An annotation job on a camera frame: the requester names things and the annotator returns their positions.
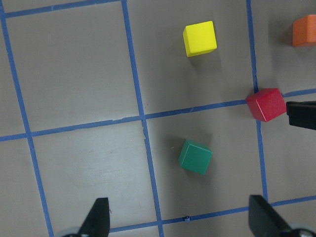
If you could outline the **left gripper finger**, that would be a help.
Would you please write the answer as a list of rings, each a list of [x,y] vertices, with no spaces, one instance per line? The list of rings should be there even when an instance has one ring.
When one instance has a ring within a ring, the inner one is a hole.
[[[316,129],[316,102],[286,102],[286,113],[291,126]]]

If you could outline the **left gripper camera finger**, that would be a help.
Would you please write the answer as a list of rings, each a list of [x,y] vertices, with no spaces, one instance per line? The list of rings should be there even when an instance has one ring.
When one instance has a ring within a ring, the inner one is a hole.
[[[287,237],[293,231],[261,195],[249,196],[248,225],[255,237]]]
[[[79,237],[107,237],[110,232],[110,210],[107,197],[97,198],[85,221],[81,225]]]

